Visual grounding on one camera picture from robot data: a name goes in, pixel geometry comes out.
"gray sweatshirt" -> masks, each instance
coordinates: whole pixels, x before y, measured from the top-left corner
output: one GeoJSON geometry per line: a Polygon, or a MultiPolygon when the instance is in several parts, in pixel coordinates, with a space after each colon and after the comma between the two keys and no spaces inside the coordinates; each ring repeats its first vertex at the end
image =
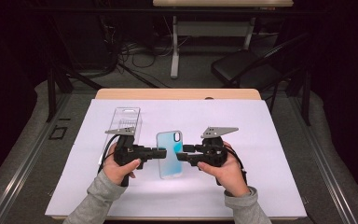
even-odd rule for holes
{"type": "MultiPolygon", "coordinates": [[[[257,190],[249,187],[250,193],[235,198],[225,191],[225,204],[233,210],[236,224],[271,223],[257,202],[257,190]]],[[[113,184],[101,171],[87,190],[87,197],[63,222],[64,224],[103,223],[114,200],[117,200],[126,188],[113,184]]]]}

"gray carpet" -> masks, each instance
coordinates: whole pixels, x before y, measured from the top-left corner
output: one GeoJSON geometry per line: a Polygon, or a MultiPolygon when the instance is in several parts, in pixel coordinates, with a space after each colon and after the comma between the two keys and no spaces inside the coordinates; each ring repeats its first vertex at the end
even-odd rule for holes
{"type": "MultiPolygon", "coordinates": [[[[222,38],[194,38],[187,41],[181,47],[179,78],[176,80],[170,78],[170,56],[157,57],[154,63],[147,68],[136,67],[132,63],[132,57],[126,61],[126,65],[147,73],[148,75],[143,76],[161,87],[163,85],[150,75],[175,88],[219,88],[221,83],[212,76],[210,64],[223,54],[237,49],[241,45],[241,41],[235,39],[235,41],[227,42],[222,38]],[[195,46],[202,46],[202,49],[197,49],[195,46]]],[[[262,52],[270,48],[270,43],[267,39],[254,41],[251,47],[253,50],[262,52]]],[[[149,56],[143,54],[137,54],[134,57],[134,63],[138,65],[147,65],[153,62],[149,56]]],[[[106,87],[147,88],[144,83],[128,73],[122,73],[121,69],[94,80],[106,87]]],[[[76,89],[73,94],[67,96],[58,92],[62,99],[67,99],[67,104],[64,104],[61,114],[52,124],[56,128],[56,132],[51,136],[52,139],[46,139],[41,144],[40,154],[31,173],[27,176],[18,195],[14,195],[14,203],[7,206],[7,212],[0,219],[3,223],[61,223],[61,221],[45,217],[44,213],[48,206],[50,194],[58,183],[69,151],[76,139],[77,131],[90,104],[90,99],[95,94],[95,91],[83,83],[76,80],[72,81],[76,89]],[[65,135],[63,139],[59,139],[63,130],[66,130],[65,135]]],[[[33,117],[0,169],[0,200],[18,167],[21,166],[24,158],[33,149],[38,135],[46,127],[45,120],[48,112],[46,83],[42,83],[36,90],[39,97],[33,117]]],[[[304,132],[303,125],[301,125],[303,121],[296,115],[298,108],[293,102],[296,102],[296,99],[286,98],[280,94],[272,118],[299,192],[307,201],[305,207],[316,223],[344,223],[331,196],[330,189],[326,186],[324,177],[321,175],[320,167],[315,161],[309,139],[304,132]]],[[[358,223],[358,186],[334,150],[324,117],[323,102],[314,94],[311,96],[310,122],[312,126],[309,129],[315,134],[323,149],[358,223]]],[[[312,223],[312,221],[307,217],[296,221],[274,221],[274,223],[312,223]]]]}

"desk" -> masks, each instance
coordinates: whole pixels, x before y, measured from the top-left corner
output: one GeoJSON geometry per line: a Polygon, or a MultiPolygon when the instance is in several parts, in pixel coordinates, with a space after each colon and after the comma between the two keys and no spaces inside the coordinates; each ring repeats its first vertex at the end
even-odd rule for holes
{"type": "MultiPolygon", "coordinates": [[[[207,126],[239,127],[224,139],[241,157],[266,214],[271,218],[305,217],[269,110],[259,99],[257,91],[244,89],[100,90],[91,102],[46,215],[63,218],[80,204],[96,176],[106,140],[104,131],[115,108],[139,106],[143,120],[139,144],[147,147],[156,145],[158,132],[179,130],[184,144],[199,144],[207,126]],[[163,100],[149,100],[151,97],[163,100]],[[205,97],[214,100],[199,100],[205,97]]],[[[126,193],[113,203],[107,219],[232,219],[232,211],[224,206],[223,187],[196,167],[188,163],[183,167],[181,177],[161,180],[158,161],[145,163],[143,170],[135,171],[137,178],[130,180],[126,193]]]]}
{"type": "MultiPolygon", "coordinates": [[[[155,7],[291,7],[292,0],[153,0],[155,7]]],[[[244,36],[244,49],[249,48],[255,18],[249,21],[178,21],[173,16],[173,54],[171,78],[178,78],[179,35],[244,36]]]]}

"phone case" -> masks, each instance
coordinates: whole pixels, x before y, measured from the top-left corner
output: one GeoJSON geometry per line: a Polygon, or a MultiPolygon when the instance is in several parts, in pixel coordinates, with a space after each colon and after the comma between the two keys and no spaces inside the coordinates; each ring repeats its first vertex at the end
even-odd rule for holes
{"type": "Polygon", "coordinates": [[[181,152],[183,147],[182,133],[158,133],[157,147],[164,147],[167,150],[167,157],[158,160],[159,176],[162,179],[170,179],[182,175],[182,163],[176,159],[176,152],[181,152]]]}

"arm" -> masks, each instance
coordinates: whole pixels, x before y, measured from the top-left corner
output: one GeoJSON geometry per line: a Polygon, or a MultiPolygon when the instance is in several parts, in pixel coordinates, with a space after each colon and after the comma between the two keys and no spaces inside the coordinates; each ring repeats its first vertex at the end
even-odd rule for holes
{"type": "Polygon", "coordinates": [[[227,161],[221,167],[213,167],[205,162],[199,162],[199,168],[217,178],[226,189],[225,204],[233,210],[236,224],[271,223],[257,202],[257,190],[248,187],[242,178],[241,168],[237,160],[230,153],[227,161]]]}
{"type": "Polygon", "coordinates": [[[126,188],[120,186],[124,175],[130,174],[135,178],[133,170],[141,163],[134,160],[124,166],[119,166],[112,158],[109,158],[115,150],[112,145],[108,157],[103,165],[103,170],[98,173],[94,181],[87,189],[88,195],[81,204],[63,222],[64,224],[78,223],[103,223],[114,200],[117,200],[126,188]]]}

